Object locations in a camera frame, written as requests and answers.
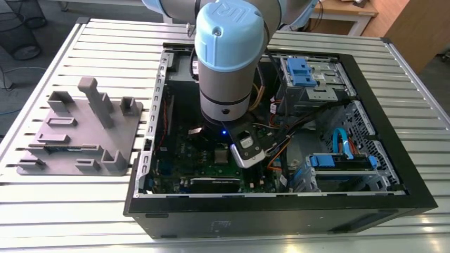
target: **blue plastic latch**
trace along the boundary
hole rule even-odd
[[[370,164],[372,165],[372,168],[376,169],[378,168],[378,160],[372,155],[368,156],[368,161],[370,161]]]
[[[323,155],[315,155],[315,160],[316,160],[316,165],[319,167],[333,167],[335,166],[335,162],[332,160],[332,156],[328,154],[323,154]]]
[[[287,69],[292,77],[293,86],[315,87],[316,81],[311,76],[311,68],[303,58],[288,58]]]
[[[309,156],[309,162],[311,162],[311,167],[316,167],[319,165],[315,155]]]

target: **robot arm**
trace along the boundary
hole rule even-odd
[[[196,22],[203,114],[220,122],[248,109],[255,69],[281,23],[303,26],[317,0],[143,0],[148,9]]]

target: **cable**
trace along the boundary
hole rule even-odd
[[[317,16],[317,19],[313,22],[313,27],[312,27],[312,29],[309,29],[309,32],[312,32],[317,28],[317,26],[320,25],[320,23],[321,23],[321,19],[323,19],[323,4],[321,4],[320,0],[319,0],[319,5],[320,5],[319,16]]]
[[[268,125],[259,124],[259,123],[253,123],[253,125],[259,125],[259,126],[261,126],[261,127],[264,127],[264,128],[269,128],[269,129],[277,129],[277,128],[273,127],[273,126],[268,126]]]
[[[257,86],[255,84],[253,84],[253,88],[256,90],[256,93],[259,93],[259,88],[257,88]]]
[[[265,91],[265,81],[264,81],[264,77],[261,75],[260,63],[257,63],[256,70],[257,70],[257,75],[259,75],[260,89],[257,91],[256,100],[255,100],[253,104],[251,105],[251,107],[248,108],[249,112],[257,108],[257,105],[260,103],[260,100],[261,100],[261,97],[263,97],[264,91]]]
[[[12,114],[12,113],[18,112],[18,111],[21,111],[21,108],[14,110],[14,111],[10,111],[10,112],[0,112],[0,116]]]
[[[264,94],[264,90],[265,90],[265,86],[261,86],[257,92],[257,96],[256,96],[256,100],[253,102],[253,104],[251,105],[251,107],[248,108],[248,112],[251,112],[252,110],[255,110],[257,108],[257,105],[260,103],[261,100],[261,96]]]
[[[264,76],[261,75],[260,62],[257,63],[256,70],[257,70],[257,75],[259,75],[260,86],[265,87]]]
[[[287,90],[287,84],[283,82],[283,78],[281,78],[281,72],[280,72],[280,68],[276,66],[276,62],[275,62],[275,59],[273,59],[273,56],[271,54],[271,52],[268,51],[268,48],[265,49],[265,54],[268,56],[268,59],[275,67],[275,70],[276,70],[276,75],[277,75],[277,78],[279,78],[279,81],[280,81],[280,85],[281,85],[281,90],[283,90],[283,100],[284,100],[284,120],[283,120],[283,124],[281,124],[281,129],[284,128],[284,124],[287,122],[287,118],[288,118],[288,111],[287,111],[287,95],[285,95],[285,90]]]
[[[283,150],[287,148],[287,145],[289,144],[289,140],[288,142],[285,143],[285,145],[283,146],[283,148],[279,150],[279,152],[276,153],[276,155],[273,156],[272,160],[269,161],[268,165],[267,165],[267,169],[268,168],[272,168],[272,163],[276,159],[276,157],[279,157],[280,153],[283,152]]]
[[[29,69],[32,69],[32,70],[46,70],[44,67],[17,67],[17,68],[14,68],[14,69],[12,69],[12,70],[6,70],[6,71],[2,71],[2,68],[1,68],[1,66],[0,66],[0,71],[1,71],[1,76],[2,76],[2,78],[1,78],[1,81],[2,81],[2,83],[4,83],[4,90],[5,91],[12,91],[14,88],[12,87],[12,85],[9,86],[9,87],[6,87],[6,82],[5,82],[5,73],[9,73],[9,72],[13,72],[13,71],[16,71],[16,70],[29,70]]]
[[[355,100],[355,98],[348,98],[348,99],[343,99],[343,100],[336,101],[336,102],[327,102],[327,103],[324,103],[323,105],[320,105],[319,108],[316,108],[313,111],[311,111],[309,113],[307,113],[303,117],[300,117],[300,119],[297,119],[297,121],[288,128],[287,133],[292,133],[292,130],[295,131],[296,128],[301,127],[305,123],[311,122],[313,120],[313,117],[320,112],[331,109],[332,107],[347,105],[354,100]]]
[[[17,67],[12,70],[6,70],[4,73],[9,73],[12,71],[16,71],[16,70],[26,70],[26,69],[32,69],[32,70],[46,70],[44,67]]]
[[[1,68],[1,66],[0,66],[0,72],[1,72],[1,82],[2,82],[2,86],[4,86],[4,90],[6,91],[6,92],[9,92],[9,91],[12,91],[14,88],[12,87],[12,84],[10,84],[10,86],[9,87],[6,87],[6,78],[5,78],[5,72],[2,71],[2,68]]]

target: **black cable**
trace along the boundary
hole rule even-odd
[[[293,136],[296,129],[299,129],[301,126],[304,126],[304,124],[307,124],[308,122],[311,122],[315,119],[315,116],[320,112],[331,109],[332,107],[347,105],[354,100],[356,100],[356,98],[348,98],[348,99],[343,99],[343,100],[336,101],[336,102],[328,102],[328,103],[323,104],[319,108],[316,108],[313,111],[311,111],[309,113],[307,113],[303,117],[300,117],[300,119],[297,119],[296,122],[288,128],[285,136],[284,136],[284,139],[277,142],[279,144],[273,148],[271,148],[269,150],[267,150],[267,153],[273,152],[277,148],[280,148],[285,144],[285,142]]]
[[[195,0],[195,7],[193,7],[193,16],[195,16],[195,20],[196,20],[196,17],[197,17],[197,13],[200,11],[200,0]]]
[[[333,108],[333,107],[336,107],[336,106],[341,106],[341,105],[347,105],[347,104],[350,104],[351,103],[351,101],[354,101],[355,100],[355,98],[348,98],[348,99],[343,99],[343,100],[340,100],[340,101],[336,101],[336,102],[327,102],[327,103],[324,103],[323,105],[320,105],[320,107],[319,108],[316,108],[313,111],[311,111],[309,113],[307,113],[292,125],[291,125],[291,127],[288,128],[288,130],[287,130],[287,133],[288,134],[292,134],[293,132],[295,132],[295,130],[299,128],[299,127],[301,127],[305,123],[308,123],[308,122],[311,122],[312,120],[313,120],[313,118],[315,118],[315,116],[320,113],[320,112],[323,112],[323,111],[325,111],[325,110],[328,110],[328,109],[331,109],[331,108]]]
[[[191,73],[192,79],[197,81],[197,75],[193,74],[193,55],[196,55],[195,47],[192,48],[192,52],[191,52],[191,59],[189,59],[189,61],[191,61],[191,67],[189,67],[189,73]]]
[[[264,76],[261,75],[261,69],[260,69],[260,62],[257,63],[256,70],[257,70],[257,75],[259,75],[260,86],[265,87]]]
[[[0,66],[0,72],[1,72],[1,81],[2,81],[2,85],[4,85],[4,90],[6,92],[10,92],[14,88],[12,87],[12,85],[9,87],[6,87],[6,78],[5,78],[5,72],[2,71],[2,68]]]
[[[309,29],[309,32],[312,32],[317,28],[317,26],[320,25],[320,23],[321,23],[321,19],[323,19],[323,4],[321,4],[320,0],[319,0],[319,6],[320,6],[319,16],[315,19],[313,27],[312,27],[312,29]]]
[[[288,166],[287,166],[287,149],[280,153],[281,174],[285,178],[284,192],[288,192]]]
[[[284,101],[284,120],[281,122],[281,125],[280,125],[280,132],[283,132],[284,130],[284,125],[285,125],[285,122],[287,122],[287,118],[288,118],[288,111],[287,111],[287,94],[285,94],[285,90],[287,90],[287,84],[283,82],[283,75],[281,75],[281,71],[280,71],[280,68],[276,66],[276,62],[275,62],[275,59],[273,59],[273,56],[271,54],[271,52],[268,51],[268,48],[265,49],[265,54],[268,56],[268,59],[275,67],[275,70],[276,70],[276,75],[277,75],[277,78],[279,78],[279,82],[280,82],[280,86],[281,86],[281,91],[283,91],[283,101]]]

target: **floor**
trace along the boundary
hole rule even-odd
[[[161,22],[163,20],[159,14],[140,6],[70,3],[69,11],[61,12],[56,2],[41,0],[40,4],[48,20],[48,25],[34,30],[34,36],[42,48],[41,55],[28,61],[14,61],[0,48],[0,66],[4,71],[24,66],[45,68],[80,16],[147,22]],[[9,11],[9,8],[4,1],[0,1],[0,12],[6,11]],[[435,58],[419,74],[423,83],[447,113],[450,113],[450,100],[447,99],[450,98],[450,89],[447,87],[450,85],[448,69],[450,62],[442,63],[439,58]],[[22,107],[42,73],[44,71],[37,69],[8,73],[8,78],[14,82],[14,89],[10,92],[0,89],[0,140],[17,116],[17,113],[5,115],[2,113]]]

